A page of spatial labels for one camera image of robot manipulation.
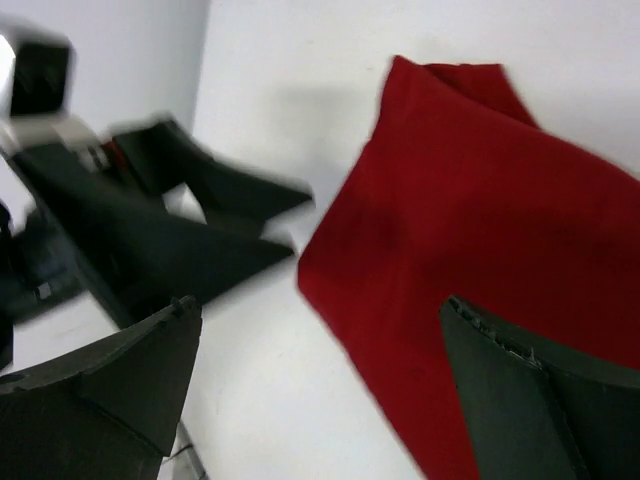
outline black object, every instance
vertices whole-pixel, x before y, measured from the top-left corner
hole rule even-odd
[[[90,173],[59,143],[23,150],[9,164],[120,328],[171,297],[207,303],[294,253],[248,232],[170,215],[143,192]]]
[[[113,145],[147,196],[185,183],[212,226],[259,235],[267,220],[312,200],[301,186],[215,160],[171,118],[113,135]]]
[[[481,478],[640,478],[640,372],[455,297],[440,315]]]
[[[64,110],[73,49],[62,35],[17,19],[0,19],[0,42],[13,61],[0,67],[2,117],[42,115]],[[7,58],[8,52],[2,52]]]
[[[3,480],[156,480],[175,438],[202,318],[192,298],[0,377]]]

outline white surface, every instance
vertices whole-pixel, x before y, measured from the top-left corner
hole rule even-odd
[[[77,52],[70,109],[100,132],[114,122],[169,110],[190,127],[207,0],[0,0],[0,13],[65,34]],[[0,198],[14,223],[31,196],[0,161]],[[90,296],[20,326],[14,368],[25,368],[114,331]]]
[[[640,167],[640,4],[633,0],[217,0],[195,134],[305,179],[319,210],[373,124],[392,54],[501,62],[542,125]],[[215,480],[415,479],[292,268],[207,309],[187,425]]]

